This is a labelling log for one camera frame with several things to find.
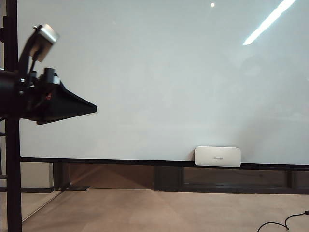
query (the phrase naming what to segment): floor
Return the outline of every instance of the floor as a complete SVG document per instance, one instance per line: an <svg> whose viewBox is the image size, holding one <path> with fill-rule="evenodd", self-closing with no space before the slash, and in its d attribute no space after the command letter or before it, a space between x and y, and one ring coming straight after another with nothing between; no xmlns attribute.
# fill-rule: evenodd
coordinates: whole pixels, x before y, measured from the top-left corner
<svg viewBox="0 0 309 232"><path fill-rule="evenodd" d="M309 195L89 189L64 192L26 220L23 232L255 232L309 210ZM289 220L307 232L309 216ZM285 232L267 225L261 232Z"/></svg>
<svg viewBox="0 0 309 232"><path fill-rule="evenodd" d="M154 167L116 164L70 164L70 180L93 189L153 189Z"/></svg>
<svg viewBox="0 0 309 232"><path fill-rule="evenodd" d="M60 192L22 193L22 219L25 220L42 205L56 197ZM6 193L0 193L0 232L7 231Z"/></svg>

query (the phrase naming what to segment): whiteboard frame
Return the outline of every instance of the whiteboard frame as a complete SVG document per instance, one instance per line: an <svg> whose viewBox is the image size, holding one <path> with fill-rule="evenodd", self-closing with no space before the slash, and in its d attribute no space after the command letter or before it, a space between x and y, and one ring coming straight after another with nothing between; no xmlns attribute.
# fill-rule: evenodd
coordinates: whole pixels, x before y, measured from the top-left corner
<svg viewBox="0 0 309 232"><path fill-rule="evenodd" d="M12 31L14 41L17 41L14 47L10 47L13 54L18 48L18 31L17 31L17 0L6 0L7 15L10 15L13 22ZM15 55L14 61L10 60L6 55L4 62L14 62L12 65L17 67L18 55ZM20 162L47 162L47 163L95 163L95 164L126 164L126 165L150 165L150 166L173 166L173 167L199 167L199 168L224 168L224 169L247 169L247 170L293 170L293 171L309 171L309 165L296 164L259 164L259 163L242 163L239 168L229 167L210 167L210 166L196 166L193 161L167 161L167 160L135 160L135 159L75 159L75 158L33 158L20 156Z"/></svg>

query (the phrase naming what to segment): black cable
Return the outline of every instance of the black cable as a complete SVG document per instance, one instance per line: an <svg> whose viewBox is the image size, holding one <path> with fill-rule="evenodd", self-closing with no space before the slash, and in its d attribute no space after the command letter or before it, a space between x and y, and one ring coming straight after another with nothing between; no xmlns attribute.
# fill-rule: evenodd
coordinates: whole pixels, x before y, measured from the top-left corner
<svg viewBox="0 0 309 232"><path fill-rule="evenodd" d="M283 227L286 228L287 230L289 229L287 226L285 226L285 225L283 225L283 224L281 224L281 223L270 221L270 222L266 222L266 223L264 223L263 225L261 225L260 228L257 230L257 232L259 232L260 229L261 229L263 226L267 225L267 224L277 224L277 225L283 226Z"/></svg>
<svg viewBox="0 0 309 232"><path fill-rule="evenodd" d="M286 228L288 231L290 230L290 228L287 226L286 222L288 219L290 219L291 217L295 217L295 216L301 216L301 215L309 215L309 210L305 211L304 213L302 214L293 214L293 215L290 215L286 218L286 220L284 221L284 225L281 224L281 223L278 223L278 222L273 222L273 221L270 221L270 222L266 222L264 223L263 225L261 225L258 229L257 229L257 232L259 232L261 230L261 228L267 224L276 224L276 225L280 225L280 226L283 226L284 228Z"/></svg>
<svg viewBox="0 0 309 232"><path fill-rule="evenodd" d="M294 215L288 216L288 217L286 218L286 220L284 221L285 227L289 230L289 227L288 227L287 224L286 224L286 221L287 221L289 218L295 217L295 216L301 216L301 215L304 215L304 214L305 214L305 213L302 213L302 214L294 214Z"/></svg>

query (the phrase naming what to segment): white board surface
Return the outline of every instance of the white board surface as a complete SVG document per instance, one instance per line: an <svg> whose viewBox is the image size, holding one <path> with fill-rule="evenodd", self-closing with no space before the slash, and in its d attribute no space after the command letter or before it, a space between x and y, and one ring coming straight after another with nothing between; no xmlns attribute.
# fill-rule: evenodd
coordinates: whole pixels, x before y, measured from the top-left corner
<svg viewBox="0 0 309 232"><path fill-rule="evenodd" d="M35 70L56 68L98 106L21 120L21 155L191 161L197 146L232 146L243 163L309 164L309 1L243 45L281 2L19 0L19 52L51 25L61 38Z"/></svg>

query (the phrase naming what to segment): beige floor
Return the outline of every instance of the beige floor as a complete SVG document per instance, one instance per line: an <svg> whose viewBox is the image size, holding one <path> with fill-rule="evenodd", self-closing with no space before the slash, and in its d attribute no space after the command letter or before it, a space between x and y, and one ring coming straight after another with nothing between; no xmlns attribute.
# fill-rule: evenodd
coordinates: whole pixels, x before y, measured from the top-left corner
<svg viewBox="0 0 309 232"><path fill-rule="evenodd" d="M22 193L22 219L26 219L60 192ZM0 232L7 231L6 193L0 193Z"/></svg>
<svg viewBox="0 0 309 232"><path fill-rule="evenodd" d="M64 192L23 224L24 232L255 232L309 210L309 195L210 194L90 189ZM291 232L309 231L309 216ZM268 225L261 232L284 232Z"/></svg>

